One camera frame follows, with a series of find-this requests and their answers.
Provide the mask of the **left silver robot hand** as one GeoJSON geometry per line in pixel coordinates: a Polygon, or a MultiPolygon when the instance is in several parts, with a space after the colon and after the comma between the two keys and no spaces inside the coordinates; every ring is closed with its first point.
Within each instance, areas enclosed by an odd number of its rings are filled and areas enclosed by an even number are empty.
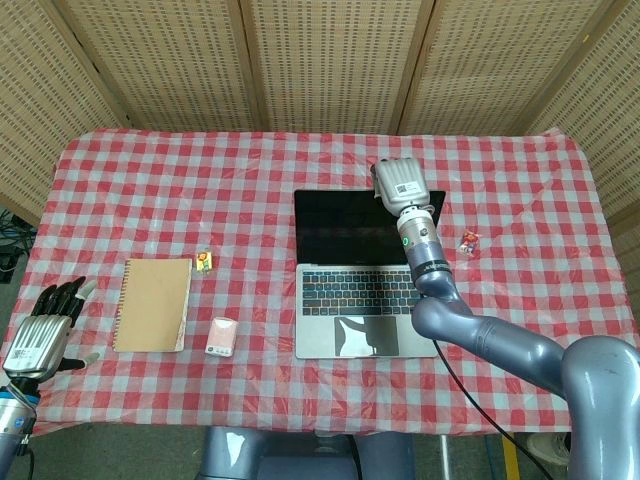
{"type": "Polygon", "coordinates": [[[84,276],[45,288],[29,316],[19,325],[3,364],[12,383],[34,389],[56,373],[80,370],[99,359],[64,356],[70,333],[97,282],[84,276]]]}

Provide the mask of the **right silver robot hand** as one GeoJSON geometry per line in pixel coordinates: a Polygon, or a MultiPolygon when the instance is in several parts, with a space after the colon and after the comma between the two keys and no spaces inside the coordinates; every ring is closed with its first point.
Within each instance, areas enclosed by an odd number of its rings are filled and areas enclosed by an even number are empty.
{"type": "Polygon", "coordinates": [[[417,159],[380,159],[370,167],[370,174],[374,198],[396,218],[405,210],[425,209],[430,204],[430,192],[417,159]]]}

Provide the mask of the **silver laptop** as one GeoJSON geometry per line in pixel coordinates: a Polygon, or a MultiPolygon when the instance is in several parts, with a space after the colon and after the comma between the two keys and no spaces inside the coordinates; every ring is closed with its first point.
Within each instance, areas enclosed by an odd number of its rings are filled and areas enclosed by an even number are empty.
{"type": "Polygon", "coordinates": [[[299,359],[430,358],[411,324],[420,298],[396,219],[370,190],[297,190],[299,359]]]}

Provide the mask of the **brown spiral notebook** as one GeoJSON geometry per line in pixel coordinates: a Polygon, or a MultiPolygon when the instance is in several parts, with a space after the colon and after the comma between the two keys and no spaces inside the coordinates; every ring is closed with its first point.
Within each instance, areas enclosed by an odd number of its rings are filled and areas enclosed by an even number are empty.
{"type": "Polygon", "coordinates": [[[113,337],[116,352],[184,349],[191,274],[189,258],[126,262],[113,337]]]}

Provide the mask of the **woven wooden folding screen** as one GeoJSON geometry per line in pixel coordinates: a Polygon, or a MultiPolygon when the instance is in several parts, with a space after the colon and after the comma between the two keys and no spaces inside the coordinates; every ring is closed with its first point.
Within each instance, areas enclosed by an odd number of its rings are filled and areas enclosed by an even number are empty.
{"type": "Polygon", "coordinates": [[[640,0],[0,0],[0,206],[38,223],[100,127],[517,135],[640,227],[640,0]]]}

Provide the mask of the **red white checkered tablecloth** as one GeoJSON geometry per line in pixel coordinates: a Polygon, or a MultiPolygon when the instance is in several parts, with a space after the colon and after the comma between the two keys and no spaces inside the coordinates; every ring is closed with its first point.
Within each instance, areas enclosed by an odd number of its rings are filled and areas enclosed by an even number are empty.
{"type": "Polygon", "coordinates": [[[294,353],[298,189],[360,190],[381,158],[421,161],[446,200],[437,231],[471,308],[561,344],[638,335],[584,153],[558,130],[523,137],[97,130],[62,152],[22,287],[15,332],[40,292],[97,287],[66,353],[88,368],[41,389],[40,434],[89,422],[289,431],[463,434],[569,424],[558,397],[453,346],[443,359],[300,360],[294,353]],[[474,257],[458,250],[480,235],[474,257]],[[189,258],[178,353],[112,347],[124,266],[189,258]],[[205,353],[211,322],[238,322],[231,357],[205,353]]]}

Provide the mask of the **pink tissue pack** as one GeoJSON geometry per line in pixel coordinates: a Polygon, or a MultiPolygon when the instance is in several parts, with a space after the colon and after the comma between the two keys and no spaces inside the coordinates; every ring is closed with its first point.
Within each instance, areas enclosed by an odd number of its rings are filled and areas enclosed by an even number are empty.
{"type": "Polygon", "coordinates": [[[208,333],[205,353],[212,356],[231,357],[234,351],[238,322],[225,317],[215,317],[208,333]]]}

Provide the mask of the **blue-grey robot torso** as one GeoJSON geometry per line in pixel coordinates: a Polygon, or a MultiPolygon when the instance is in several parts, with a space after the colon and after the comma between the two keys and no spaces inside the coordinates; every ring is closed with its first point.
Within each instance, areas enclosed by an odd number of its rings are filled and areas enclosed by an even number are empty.
{"type": "Polygon", "coordinates": [[[210,427],[195,480],[415,480],[409,434],[210,427]]]}

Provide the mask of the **white shoe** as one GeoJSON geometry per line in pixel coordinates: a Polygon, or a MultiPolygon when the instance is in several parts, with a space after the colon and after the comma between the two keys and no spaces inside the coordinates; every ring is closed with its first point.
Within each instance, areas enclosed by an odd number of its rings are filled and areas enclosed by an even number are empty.
{"type": "Polygon", "coordinates": [[[567,466],[571,449],[571,433],[534,433],[527,438],[527,447],[539,460],[557,466],[567,466]]]}

